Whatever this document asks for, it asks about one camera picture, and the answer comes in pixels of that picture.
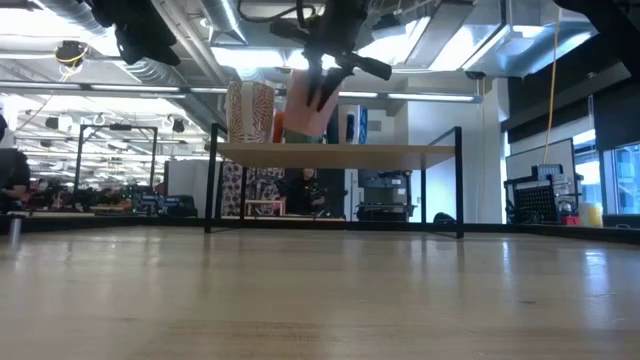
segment wooden tabletop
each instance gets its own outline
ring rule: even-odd
[[[455,147],[233,143],[218,152],[254,168],[420,170],[452,158]]]

